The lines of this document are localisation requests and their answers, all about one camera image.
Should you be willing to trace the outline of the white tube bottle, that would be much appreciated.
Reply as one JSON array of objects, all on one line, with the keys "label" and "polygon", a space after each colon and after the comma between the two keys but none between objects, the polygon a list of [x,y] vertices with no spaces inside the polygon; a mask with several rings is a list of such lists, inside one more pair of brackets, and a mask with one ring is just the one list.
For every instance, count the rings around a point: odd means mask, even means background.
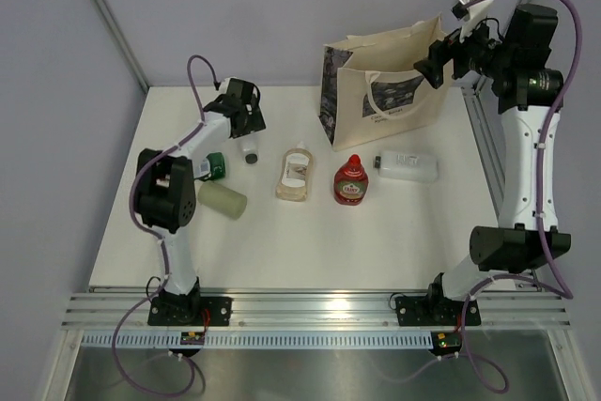
[{"label": "white tube bottle", "polygon": [[245,135],[239,138],[239,151],[244,162],[254,165],[258,162],[258,139],[255,134]]}]

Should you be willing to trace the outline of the green bottle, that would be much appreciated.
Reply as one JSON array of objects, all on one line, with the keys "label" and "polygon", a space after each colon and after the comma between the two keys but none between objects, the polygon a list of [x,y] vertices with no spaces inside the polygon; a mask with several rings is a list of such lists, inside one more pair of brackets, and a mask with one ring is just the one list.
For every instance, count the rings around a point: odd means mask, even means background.
[{"label": "green bottle", "polygon": [[194,165],[194,178],[201,181],[220,180],[226,177],[226,161],[222,152],[209,153]]}]

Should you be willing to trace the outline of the clear amber soap bottle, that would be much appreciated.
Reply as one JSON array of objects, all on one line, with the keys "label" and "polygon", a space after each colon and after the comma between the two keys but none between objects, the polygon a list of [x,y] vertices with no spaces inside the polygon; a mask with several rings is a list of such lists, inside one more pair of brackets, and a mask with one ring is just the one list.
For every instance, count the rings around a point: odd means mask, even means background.
[{"label": "clear amber soap bottle", "polygon": [[314,160],[313,154],[302,141],[284,154],[281,174],[275,189],[278,199],[290,202],[307,200]]}]

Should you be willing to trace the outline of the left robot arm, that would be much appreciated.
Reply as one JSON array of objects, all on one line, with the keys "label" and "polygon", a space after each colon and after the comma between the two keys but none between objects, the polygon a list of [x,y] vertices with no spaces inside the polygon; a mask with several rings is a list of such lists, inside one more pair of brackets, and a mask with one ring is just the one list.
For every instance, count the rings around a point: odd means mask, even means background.
[{"label": "left robot arm", "polygon": [[221,143],[266,128],[260,99],[254,83],[227,78],[189,131],[164,150],[146,148],[138,156],[130,214],[157,239],[163,266],[158,292],[150,296],[150,326],[229,324],[231,299],[203,295],[193,268],[187,227],[196,209],[194,169]]}]

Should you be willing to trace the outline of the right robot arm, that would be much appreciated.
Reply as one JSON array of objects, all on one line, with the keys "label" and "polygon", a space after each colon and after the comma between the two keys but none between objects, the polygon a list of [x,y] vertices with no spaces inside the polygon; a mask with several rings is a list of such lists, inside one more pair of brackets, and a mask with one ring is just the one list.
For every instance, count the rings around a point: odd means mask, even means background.
[{"label": "right robot arm", "polygon": [[446,63],[452,63],[454,78],[472,70],[491,79],[505,139],[505,180],[497,226],[474,227],[469,256],[439,274],[424,296],[395,299],[401,325],[464,324],[477,284],[536,270],[570,249],[552,191],[563,77],[546,62],[557,24],[555,9],[522,4],[503,37],[493,39],[480,20],[470,32],[457,29],[435,41],[415,63],[434,88],[442,85]]}]

